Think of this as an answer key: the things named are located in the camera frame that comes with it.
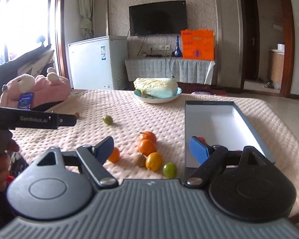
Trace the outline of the person's left hand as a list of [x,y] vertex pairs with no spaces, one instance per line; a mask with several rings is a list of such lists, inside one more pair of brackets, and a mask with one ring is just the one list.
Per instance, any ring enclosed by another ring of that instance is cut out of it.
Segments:
[[0,155],[0,192],[3,192],[7,187],[7,178],[9,176],[10,156],[7,152],[18,152],[19,145],[12,139],[3,154]]

